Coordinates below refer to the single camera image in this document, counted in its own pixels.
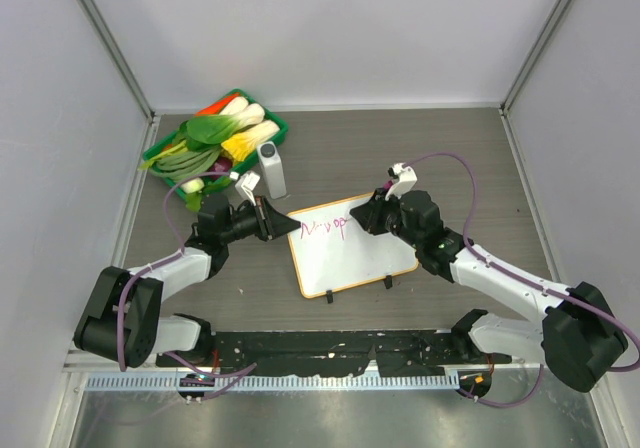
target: metal corner post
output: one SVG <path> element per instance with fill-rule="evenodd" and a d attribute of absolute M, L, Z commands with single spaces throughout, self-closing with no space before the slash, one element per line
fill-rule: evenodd
<path fill-rule="evenodd" d="M 133 95 L 136 102 L 138 103 L 138 106 L 140 106 L 140 109 L 144 113 L 144 116 L 147 118 L 147 121 L 151 123 L 154 116 L 153 109 L 151 108 L 151 105 L 149 105 L 149 101 L 145 97 L 144 92 L 142 91 L 142 88 L 138 83 L 138 80 L 136 80 L 136 77 L 133 74 L 133 71 L 131 71 L 131 68 L 127 63 L 127 60 L 122 54 L 122 51 L 120 51 L 120 48 L 118 47 L 118 43 L 116 43 L 116 40 L 113 37 L 111 30 L 109 30 L 109 27 L 105 22 L 104 18 L 102 17 L 102 14 L 100 13 L 100 10 L 98 9 L 95 1 L 94 0 L 78 0 L 78 2 L 80 3 L 80 5 L 82 6 L 82 9 L 86 13 L 87 18 L 89 19 L 89 22 L 93 25 L 93 28 L 96 30 L 96 33 L 100 38 L 100 41 L 102 42 L 105 49 L 107 50 L 107 53 L 113 60 L 113 63 L 116 65 L 116 68 L 120 72 L 120 75 L 122 76 L 125 84 L 131 91 L 131 94 Z"/>
<path fill-rule="evenodd" d="M 553 37 L 554 33 L 558 30 L 562 20 L 565 15 L 569 11 L 571 4 L 574 0 L 558 0 L 556 1 L 555 6 L 551 10 L 551 13 L 547 17 L 545 21 L 544 27 L 542 31 L 538 35 L 535 43 L 529 50 L 525 61 L 516 76 L 516 79 L 513 81 L 511 88 L 507 92 L 507 97 L 502 104 L 502 110 L 505 113 L 508 113 L 511 107 L 513 106 L 514 101 L 518 97 L 518 94 L 522 90 L 522 87 L 526 83 L 529 75 L 533 71 L 536 63 L 540 59 L 540 56 L 544 53 L 549 41 Z"/>

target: carrot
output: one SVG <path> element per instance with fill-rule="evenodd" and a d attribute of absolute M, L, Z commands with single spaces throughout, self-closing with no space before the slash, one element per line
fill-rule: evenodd
<path fill-rule="evenodd" d="M 213 105 L 206 107 L 204 110 L 200 110 L 195 116 L 202 115 L 217 115 L 220 111 L 227 106 L 227 104 L 235 97 L 240 96 L 240 93 L 231 93 L 229 96 L 225 96 L 221 100 L 216 101 Z"/>

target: whiteboard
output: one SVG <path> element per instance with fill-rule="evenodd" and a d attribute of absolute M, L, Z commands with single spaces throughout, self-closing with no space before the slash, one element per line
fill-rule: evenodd
<path fill-rule="evenodd" d="M 418 267 L 412 247 L 390 233 L 370 235 L 351 217 L 349 210 L 370 197 L 371 193 L 288 214 L 302 223 L 289 233 L 289 246 L 305 298 L 354 288 Z"/>

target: red handwriting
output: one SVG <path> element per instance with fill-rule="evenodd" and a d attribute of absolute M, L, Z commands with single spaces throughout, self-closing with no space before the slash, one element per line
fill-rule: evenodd
<path fill-rule="evenodd" d="M 346 219 L 340 217 L 335 218 L 332 222 L 325 221 L 323 223 L 316 223 L 315 221 L 311 226 L 306 223 L 302 223 L 302 230 L 300 230 L 300 239 L 304 238 L 305 234 L 307 236 L 324 233 L 325 235 L 331 233 L 332 229 L 340 229 L 340 237 L 344 241 L 344 225 L 347 224 Z"/>

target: cable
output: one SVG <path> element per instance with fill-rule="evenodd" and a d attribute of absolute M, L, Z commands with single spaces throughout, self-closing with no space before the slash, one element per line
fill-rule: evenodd
<path fill-rule="evenodd" d="M 169 198 L 184 183 L 186 183 L 188 181 L 191 181 L 191 180 L 195 180 L 196 178 L 200 178 L 200 177 L 203 177 L 203 176 L 213 176 L 213 175 L 215 175 L 215 176 L 229 176 L 230 173 L 222 172 L 222 171 L 207 171 L 205 173 L 200 173 L 198 175 L 189 176 L 188 178 L 185 178 L 184 180 L 181 180 L 180 182 L 178 182 L 174 186 L 172 186 L 171 189 L 167 192 L 167 194 L 164 197 L 164 201 L 162 202 L 162 210 L 164 212 L 164 217 L 167 220 L 167 224 L 169 225 L 169 228 L 171 229 L 171 231 L 173 231 L 173 234 L 175 235 L 175 237 L 178 239 L 178 242 L 180 243 L 180 248 L 179 248 L 180 252 L 179 253 L 175 253 L 174 255 L 172 255 L 172 256 L 170 256 L 168 258 L 165 258 L 163 260 L 159 260 L 159 261 L 156 261 L 155 263 L 147 265 L 142 270 L 140 270 L 136 274 L 134 274 L 131 278 L 129 278 L 129 281 L 127 281 L 127 283 L 124 285 L 124 288 L 122 289 L 122 293 L 120 294 L 120 299 L 118 301 L 118 315 L 117 315 L 117 318 L 116 318 L 116 351 L 117 351 L 117 354 L 118 354 L 118 366 L 120 367 L 120 371 L 123 371 L 123 372 L 127 371 L 127 365 L 125 363 L 125 357 L 124 357 L 124 344 L 125 344 L 125 341 L 124 341 L 124 308 L 125 308 L 125 305 L 127 304 L 127 296 L 129 296 L 129 292 L 131 291 L 131 288 L 133 287 L 133 285 L 136 283 L 136 281 L 138 281 L 138 279 L 141 276 L 146 275 L 150 271 L 153 271 L 156 268 L 160 268 L 161 266 L 164 266 L 167 263 L 171 263 L 173 261 L 179 260 L 180 257 L 182 257 L 182 255 L 184 254 L 184 240 L 180 236 L 180 232 L 178 231 L 176 226 L 171 221 L 171 218 L 169 217 L 169 210 L 168 210 L 168 207 L 167 207 Z"/>
<path fill-rule="evenodd" d="M 489 363 L 489 376 L 493 375 L 493 372 L 496 371 L 496 364 L 493 362 L 493 357 L 489 354 L 485 355 L 487 357 L 487 363 Z"/>
<path fill-rule="evenodd" d="M 187 360 L 185 360 L 184 358 L 182 358 L 181 356 L 177 355 L 176 353 L 174 353 L 173 351 L 166 351 L 164 353 L 166 356 L 173 358 L 174 360 L 176 360 L 178 363 L 180 363 L 181 365 L 185 366 L 186 368 L 189 368 L 191 371 L 198 373 L 199 375 L 204 375 L 208 378 L 233 378 L 234 376 L 244 376 L 247 373 L 253 371 L 253 369 L 256 367 L 256 364 L 253 363 L 252 365 L 247 366 L 246 368 L 243 368 L 242 370 L 236 371 L 235 373 L 209 373 L 206 371 L 202 371 L 201 369 L 199 369 L 198 367 L 192 365 L 191 363 L 189 363 Z"/>
<path fill-rule="evenodd" d="M 227 171 L 207 171 L 205 173 L 200 173 L 199 175 L 193 175 L 173 185 L 171 189 L 167 192 L 167 194 L 164 196 L 164 200 L 162 201 L 162 211 L 164 213 L 164 218 L 165 220 L 167 220 L 167 225 L 169 225 L 169 228 L 173 232 L 173 235 L 178 240 L 181 251 L 184 251 L 184 240 L 182 239 L 180 232 L 178 231 L 176 226 L 171 221 L 171 218 L 169 217 L 169 208 L 168 208 L 169 198 L 171 198 L 171 195 L 173 195 L 173 193 L 178 188 L 180 188 L 183 184 L 187 183 L 188 181 L 195 180 L 196 178 L 202 178 L 203 176 L 230 176 L 230 175 L 231 173 Z"/>
<path fill-rule="evenodd" d="M 240 383 L 240 381 L 242 381 L 244 379 L 245 376 L 247 376 L 247 374 L 249 374 L 250 371 L 252 371 L 255 367 L 256 364 L 254 363 L 253 365 L 250 365 L 251 369 L 249 371 L 247 371 L 246 373 L 242 374 L 241 376 L 238 376 L 238 378 L 236 378 L 235 380 L 233 380 L 231 383 L 229 383 L 227 386 L 219 389 L 218 391 L 214 391 L 213 393 L 210 393 L 208 395 L 204 395 L 200 401 L 207 401 L 207 400 L 212 400 L 214 398 L 217 398 L 220 395 L 225 394 L 227 391 L 229 391 L 231 388 L 233 388 L 235 385 L 237 385 L 238 383 Z M 211 385 L 213 386 L 213 382 L 207 382 L 207 381 L 202 381 L 202 380 L 189 380 L 189 383 L 197 383 L 200 385 Z M 100 409 L 98 410 L 98 413 L 96 414 L 95 418 L 93 419 L 93 421 L 91 422 L 91 425 L 89 426 L 89 429 L 87 430 L 87 434 L 84 437 L 84 441 L 82 443 L 82 445 L 80 445 L 82 448 L 86 448 L 87 446 L 89 446 L 89 441 L 91 440 L 91 437 L 93 436 L 93 432 L 96 430 L 96 427 L 98 426 L 98 422 L 102 419 L 105 420 L 107 423 L 111 423 L 112 425 L 119 425 L 119 426 L 136 426 L 136 425 L 140 425 L 142 423 L 146 423 L 147 421 L 149 421 L 152 418 L 155 418 L 156 416 L 158 416 L 160 413 L 165 412 L 166 410 L 168 410 L 169 408 L 172 408 L 173 406 L 180 404 L 181 402 L 183 402 L 184 399 L 183 398 L 177 398 L 175 400 L 173 400 L 171 403 L 167 403 L 166 405 L 161 406 L 160 408 L 158 408 L 157 410 L 149 413 L 148 415 L 143 416 L 142 418 L 135 420 L 135 421 L 126 421 L 126 420 L 114 420 L 113 418 L 110 418 L 108 416 L 105 416 L 104 412 L 107 408 L 107 405 L 109 404 L 108 401 L 105 401 L 102 406 L 100 407 Z"/>
<path fill-rule="evenodd" d="M 556 298 L 560 298 L 561 300 L 564 300 L 576 306 L 579 306 L 580 308 L 587 310 L 593 313 L 594 315 L 599 316 L 603 320 L 611 323 L 613 326 L 615 326 L 616 328 L 624 332 L 624 334 L 627 335 L 629 339 L 633 342 L 633 344 L 636 346 L 636 349 L 638 350 L 638 359 L 634 363 L 627 366 L 613 366 L 609 368 L 609 371 L 621 373 L 621 372 L 629 372 L 629 371 L 637 370 L 638 368 L 640 368 L 640 338 L 638 338 L 638 336 L 635 333 L 633 333 L 631 329 L 627 327 L 624 323 L 615 319 L 609 313 L 606 313 L 601 309 L 596 308 L 595 306 L 591 306 L 588 303 L 580 301 L 577 298 L 573 298 L 565 293 L 560 293 L 559 291 L 556 291 L 553 289 L 546 289 L 541 284 L 528 280 L 520 276 L 519 274 L 514 273 L 511 270 L 505 268 L 504 266 L 498 263 L 495 263 L 494 261 L 491 261 L 491 260 L 487 261 L 487 259 L 484 256 L 482 256 L 473 248 L 473 246 L 471 245 L 471 242 L 469 241 L 469 227 L 471 226 L 471 220 L 475 215 L 476 206 L 478 204 L 478 183 L 476 181 L 476 177 L 469 163 L 463 157 L 461 157 L 460 155 L 457 155 L 456 153 L 440 151 L 436 153 L 429 153 L 428 155 L 424 155 L 408 163 L 404 163 L 403 167 L 413 166 L 416 163 L 419 163 L 420 161 L 426 160 L 428 158 L 433 158 L 435 156 L 448 156 L 450 158 L 454 158 L 458 160 L 465 167 L 465 169 L 467 170 L 467 173 L 469 174 L 469 177 L 471 178 L 471 185 L 473 187 L 473 198 L 471 201 L 471 209 L 469 210 L 469 215 L 467 216 L 467 219 L 465 220 L 464 226 L 462 228 L 462 239 L 464 240 L 464 245 L 467 248 L 467 250 L 469 250 L 469 252 L 473 254 L 478 260 L 482 261 L 488 266 L 491 266 L 492 268 L 495 268 L 500 273 L 507 275 L 508 277 L 516 281 L 524 283 L 525 285 L 530 286 L 531 288 L 538 290 L 544 294 L 555 296 Z"/>
<path fill-rule="evenodd" d="M 509 403 L 500 403 L 500 402 L 497 402 L 497 401 L 485 400 L 483 398 L 479 398 L 478 396 L 474 396 L 473 395 L 473 388 L 475 387 L 475 383 L 471 387 L 471 390 L 465 391 L 462 388 L 460 388 L 458 390 L 458 393 L 461 393 L 462 395 L 466 396 L 467 398 L 469 398 L 470 400 L 473 400 L 476 403 L 480 403 L 481 405 L 485 405 L 485 406 L 490 406 L 492 408 L 515 408 L 516 406 L 520 406 L 520 405 L 525 404 L 527 401 L 529 401 L 533 397 L 533 395 L 535 395 L 536 391 L 538 391 L 538 388 L 540 388 L 540 384 L 542 383 L 543 375 L 544 375 L 544 365 L 540 365 L 540 371 L 538 372 L 538 378 L 536 379 L 536 382 L 533 385 L 533 388 L 531 388 L 531 391 L 529 392 L 529 394 L 527 396 L 525 396 L 524 398 L 518 400 L 518 401 L 512 401 L 512 402 L 509 402 Z"/>

